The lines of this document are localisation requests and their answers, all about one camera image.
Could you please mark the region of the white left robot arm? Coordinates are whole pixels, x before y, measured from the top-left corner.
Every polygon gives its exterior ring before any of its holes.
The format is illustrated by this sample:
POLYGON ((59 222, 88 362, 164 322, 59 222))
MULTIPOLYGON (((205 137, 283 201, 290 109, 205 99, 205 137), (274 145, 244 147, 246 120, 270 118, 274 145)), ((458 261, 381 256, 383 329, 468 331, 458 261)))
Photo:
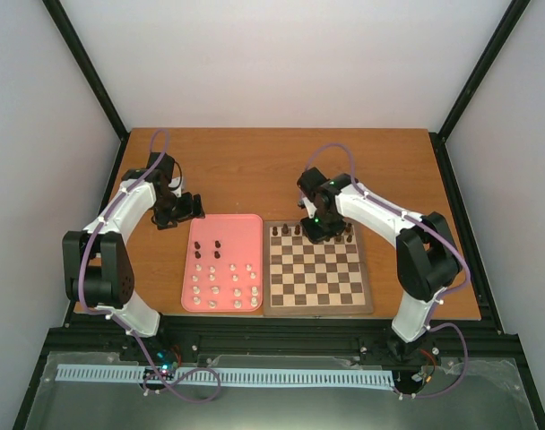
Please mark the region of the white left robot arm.
POLYGON ((126 243, 148 211, 159 230, 204 216, 201 196, 183 190, 178 163, 164 152, 152 152, 145 168, 122 177, 113 200, 80 231, 62 239, 65 292, 86 314, 114 320, 141 337, 140 348, 152 360, 172 350, 172 338, 159 330, 161 314, 135 291, 135 276, 126 243))

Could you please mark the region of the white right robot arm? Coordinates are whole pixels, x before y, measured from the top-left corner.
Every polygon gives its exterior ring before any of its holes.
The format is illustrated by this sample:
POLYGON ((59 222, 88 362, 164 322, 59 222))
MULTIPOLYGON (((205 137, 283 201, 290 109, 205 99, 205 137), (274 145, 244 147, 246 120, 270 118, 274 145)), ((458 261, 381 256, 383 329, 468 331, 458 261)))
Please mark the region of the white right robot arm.
POLYGON ((372 230, 394 247, 403 294, 392 330, 412 343, 430 329, 433 310, 460 272, 470 274, 457 251, 446 218, 437 212, 408 211, 369 191, 348 174, 325 177, 317 168, 297 181, 300 221, 307 238, 323 243, 344 233, 349 220, 372 230))

